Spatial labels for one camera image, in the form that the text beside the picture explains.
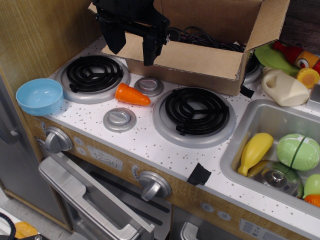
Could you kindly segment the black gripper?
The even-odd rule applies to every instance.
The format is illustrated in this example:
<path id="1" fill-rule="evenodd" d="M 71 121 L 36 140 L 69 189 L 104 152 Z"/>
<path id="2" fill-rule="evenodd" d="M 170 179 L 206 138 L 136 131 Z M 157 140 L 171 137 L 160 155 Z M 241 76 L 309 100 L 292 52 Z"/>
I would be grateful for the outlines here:
<path id="1" fill-rule="evenodd" d="M 108 48 L 117 55 L 126 44 L 125 32 L 143 37 L 143 64 L 152 66 L 168 42 L 170 20 L 153 0 L 93 0 L 96 19 Z"/>

